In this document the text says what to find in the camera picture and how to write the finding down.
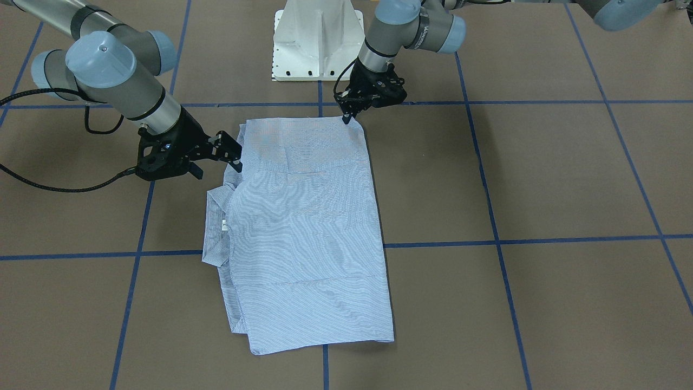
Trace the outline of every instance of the light blue cap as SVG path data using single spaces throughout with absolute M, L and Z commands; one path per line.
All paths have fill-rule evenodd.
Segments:
M 81 83 L 92 88 L 110 88 L 132 76 L 137 58 L 111 33 L 94 31 L 70 47 L 65 64 Z
M 443 46 L 440 47 L 438 53 L 454 53 L 464 42 L 464 37 L 467 35 L 467 25 L 461 17 L 453 15 L 453 25 L 450 27 L 448 37 L 445 38 Z
M 611 0 L 595 15 L 595 23 L 607 31 L 628 28 L 651 14 L 662 0 Z
M 376 17 L 386 24 L 407 24 L 419 16 L 420 0 L 380 0 Z
M 154 41 L 159 47 L 159 58 L 161 58 L 161 70 L 159 74 L 155 76 L 162 75 L 167 71 L 170 71 L 175 67 L 177 62 L 177 53 L 173 42 L 168 38 L 168 35 L 162 33 L 161 31 L 147 30 L 149 34 L 154 37 Z
M 36 86 L 39 88 L 51 87 L 51 84 L 48 82 L 48 77 L 46 77 L 46 58 L 48 58 L 48 54 L 53 53 L 54 51 L 55 50 L 44 51 L 36 56 L 34 61 L 31 63 L 31 78 L 34 80 L 34 84 L 36 84 Z M 51 92 L 48 95 L 62 99 L 60 95 L 56 94 L 55 92 Z

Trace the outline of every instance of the robotic arm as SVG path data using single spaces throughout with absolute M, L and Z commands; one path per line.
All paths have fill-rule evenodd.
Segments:
M 39 54 L 31 73 L 40 88 L 64 88 L 86 96 L 85 104 L 110 103 L 139 126 L 135 174 L 159 180 L 190 172 L 194 161 L 221 160 L 240 172 L 241 146 L 224 131 L 215 137 L 155 78 L 175 66 L 173 43 L 159 31 L 144 33 L 81 0 L 0 0 L 52 25 L 76 42 L 67 51 Z M 65 100 L 77 96 L 55 93 Z
M 358 58 L 353 62 L 349 85 L 345 91 L 337 92 L 335 84 L 334 97 L 344 114 L 342 117 L 344 123 L 348 123 L 352 117 L 371 106 L 387 107 L 400 104 L 406 99 L 404 79 L 397 76 L 392 64 L 392 60 L 402 47 L 437 53 L 456 52 L 464 41 L 466 26 L 464 20 L 446 11 L 461 8 L 467 2 L 467 0 L 381 0 Z M 575 2 L 604 30 L 619 31 L 644 19 L 662 3 L 662 0 L 576 0 Z

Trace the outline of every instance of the white mounting plate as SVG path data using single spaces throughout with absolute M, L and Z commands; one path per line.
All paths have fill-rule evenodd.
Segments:
M 274 53 L 272 56 L 272 80 L 275 81 L 317 81 L 317 80 L 337 80 L 344 68 L 349 66 L 354 58 L 358 57 L 358 52 L 363 44 L 363 13 L 354 10 L 360 31 L 345 31 L 341 39 L 341 45 L 337 48 L 328 46 L 325 42 L 324 34 L 326 31 L 313 31 L 310 34 L 313 48 L 319 47 L 319 51 L 324 53 L 321 56 L 312 56 L 301 48 L 298 40 L 292 42 L 274 42 Z M 284 10 L 278 10 L 274 14 L 274 31 L 276 34 L 277 26 L 281 21 Z M 322 23 L 318 23 L 317 30 L 324 30 Z M 349 80 L 351 69 L 347 70 L 342 76 L 342 80 Z

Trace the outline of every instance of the striped fabric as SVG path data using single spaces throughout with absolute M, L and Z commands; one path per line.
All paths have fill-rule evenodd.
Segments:
M 241 126 L 243 172 L 209 191 L 202 261 L 255 355 L 394 340 L 363 129 L 341 118 Z

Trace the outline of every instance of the white plastic base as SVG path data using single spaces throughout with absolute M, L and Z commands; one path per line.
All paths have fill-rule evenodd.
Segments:
M 288 0 L 274 14 L 272 80 L 337 80 L 364 37 L 363 14 L 350 0 Z

